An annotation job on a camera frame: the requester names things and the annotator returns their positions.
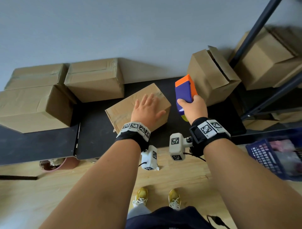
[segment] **person's right arm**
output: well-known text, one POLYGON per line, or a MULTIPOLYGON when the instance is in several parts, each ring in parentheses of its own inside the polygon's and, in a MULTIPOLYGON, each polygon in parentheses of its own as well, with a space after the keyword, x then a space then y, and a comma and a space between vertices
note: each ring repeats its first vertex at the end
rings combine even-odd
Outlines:
MULTIPOLYGON (((200 96, 178 100, 190 124, 207 117, 200 96)), ((213 180, 238 228, 302 227, 302 196, 228 139, 208 144, 204 156, 213 180)))

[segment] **white shoelace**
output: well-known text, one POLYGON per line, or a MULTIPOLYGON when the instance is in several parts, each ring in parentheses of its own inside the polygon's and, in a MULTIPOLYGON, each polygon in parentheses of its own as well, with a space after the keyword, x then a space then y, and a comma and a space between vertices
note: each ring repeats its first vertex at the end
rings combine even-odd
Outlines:
POLYGON ((144 198, 138 198, 137 200, 134 200, 133 203, 133 207, 137 207, 139 204, 145 204, 145 202, 147 201, 147 199, 144 198))
POLYGON ((175 200, 172 200, 169 204, 169 207, 175 209, 175 210, 179 210, 180 209, 180 205, 178 203, 179 197, 176 198, 175 200))

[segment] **person's left arm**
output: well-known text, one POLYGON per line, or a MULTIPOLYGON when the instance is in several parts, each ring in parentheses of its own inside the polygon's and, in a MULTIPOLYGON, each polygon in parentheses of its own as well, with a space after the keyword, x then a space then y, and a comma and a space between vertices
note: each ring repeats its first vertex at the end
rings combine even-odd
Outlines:
MULTIPOLYGON (((137 100, 131 121, 149 129, 165 114, 156 113, 158 98, 137 100)), ((140 146, 132 139, 116 141, 75 184, 40 229, 124 228, 137 177, 140 146)))

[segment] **hand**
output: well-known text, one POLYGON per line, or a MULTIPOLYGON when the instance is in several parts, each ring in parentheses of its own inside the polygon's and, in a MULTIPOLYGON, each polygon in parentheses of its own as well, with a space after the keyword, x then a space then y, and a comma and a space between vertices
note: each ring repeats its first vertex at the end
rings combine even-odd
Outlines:
POLYGON ((208 117, 206 103, 199 95, 195 95, 193 97, 192 103, 187 103, 185 100, 180 98, 177 102, 184 109, 185 116, 191 125, 198 118, 208 117))
POLYGON ((157 120, 162 117, 166 111, 156 113, 156 107, 159 99, 151 93, 150 96, 144 95, 142 101, 135 101, 134 109, 131 115, 131 122, 141 122, 149 130, 155 125, 157 120))

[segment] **purple and orange tape dispenser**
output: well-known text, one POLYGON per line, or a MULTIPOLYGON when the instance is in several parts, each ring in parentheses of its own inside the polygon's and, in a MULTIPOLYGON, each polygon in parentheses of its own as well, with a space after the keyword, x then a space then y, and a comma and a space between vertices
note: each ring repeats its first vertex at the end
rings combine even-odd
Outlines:
POLYGON ((193 102, 194 95, 197 95, 195 84, 189 74, 175 82, 175 94, 177 110, 181 117, 188 122, 184 109, 178 104, 177 100, 181 98, 186 102, 191 103, 193 102))

